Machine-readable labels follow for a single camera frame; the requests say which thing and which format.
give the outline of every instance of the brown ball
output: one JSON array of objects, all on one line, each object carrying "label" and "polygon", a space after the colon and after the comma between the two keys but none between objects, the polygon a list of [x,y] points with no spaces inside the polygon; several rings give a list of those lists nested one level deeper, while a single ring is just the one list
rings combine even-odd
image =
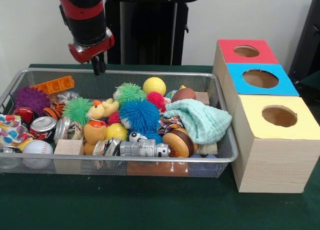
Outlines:
[{"label": "brown ball", "polygon": [[174,94],[171,103],[183,99],[197,99],[196,93],[190,88],[184,88]]}]

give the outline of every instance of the circular hole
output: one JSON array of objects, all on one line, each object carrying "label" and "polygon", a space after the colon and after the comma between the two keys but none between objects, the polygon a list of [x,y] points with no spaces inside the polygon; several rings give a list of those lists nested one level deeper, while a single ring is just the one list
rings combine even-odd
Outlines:
[{"label": "circular hole", "polygon": [[269,123],[282,127],[293,126],[298,121],[295,113],[293,113],[290,109],[280,105],[272,105],[264,108],[262,111],[262,116]]},{"label": "circular hole", "polygon": [[243,57],[248,57],[248,58],[257,57],[260,54],[256,48],[249,46],[249,45],[237,46],[234,49],[234,52],[237,55],[240,55]]},{"label": "circular hole", "polygon": [[245,82],[259,88],[270,89],[279,84],[279,79],[275,75],[261,69],[248,70],[242,76]]}]

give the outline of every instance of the yellow plush toy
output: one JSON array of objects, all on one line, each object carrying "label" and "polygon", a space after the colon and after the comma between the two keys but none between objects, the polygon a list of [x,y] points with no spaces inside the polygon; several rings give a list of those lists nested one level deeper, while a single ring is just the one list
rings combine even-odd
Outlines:
[{"label": "yellow plush toy", "polygon": [[118,110],[119,102],[114,101],[112,98],[103,102],[95,100],[86,115],[92,119],[101,119],[102,117],[109,117]]}]

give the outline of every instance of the wire mesh basket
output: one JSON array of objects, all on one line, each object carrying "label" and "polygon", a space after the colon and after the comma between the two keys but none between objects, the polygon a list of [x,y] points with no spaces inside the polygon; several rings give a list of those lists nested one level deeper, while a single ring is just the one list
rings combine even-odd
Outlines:
[{"label": "wire mesh basket", "polygon": [[[181,85],[185,85],[197,92],[207,92],[210,106],[227,110],[219,81],[212,74],[109,70],[106,74],[95,76],[92,70],[29,68],[20,71],[3,93],[0,112],[12,114],[18,89],[67,75],[71,75],[75,81],[73,90],[83,98],[107,99],[124,82],[142,86],[146,79],[158,76],[165,82],[167,90],[179,89]],[[228,163],[238,156],[232,126],[217,143],[217,147],[216,159],[0,153],[0,172],[218,178]],[[29,163],[38,167],[32,168]]]}]

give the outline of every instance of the green spiky ball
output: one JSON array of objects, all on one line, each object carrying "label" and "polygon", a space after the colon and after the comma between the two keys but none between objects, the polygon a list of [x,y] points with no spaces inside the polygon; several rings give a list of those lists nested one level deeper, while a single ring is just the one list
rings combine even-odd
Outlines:
[{"label": "green spiky ball", "polygon": [[132,83],[124,83],[123,85],[119,86],[116,91],[118,92],[118,96],[116,101],[119,102],[119,107],[121,108],[125,103],[140,99],[144,100],[147,96],[136,84]]},{"label": "green spiky ball", "polygon": [[76,121],[84,126],[89,122],[89,118],[86,116],[93,103],[89,102],[88,99],[76,98],[71,100],[65,105],[63,115],[70,117],[71,121]]}]

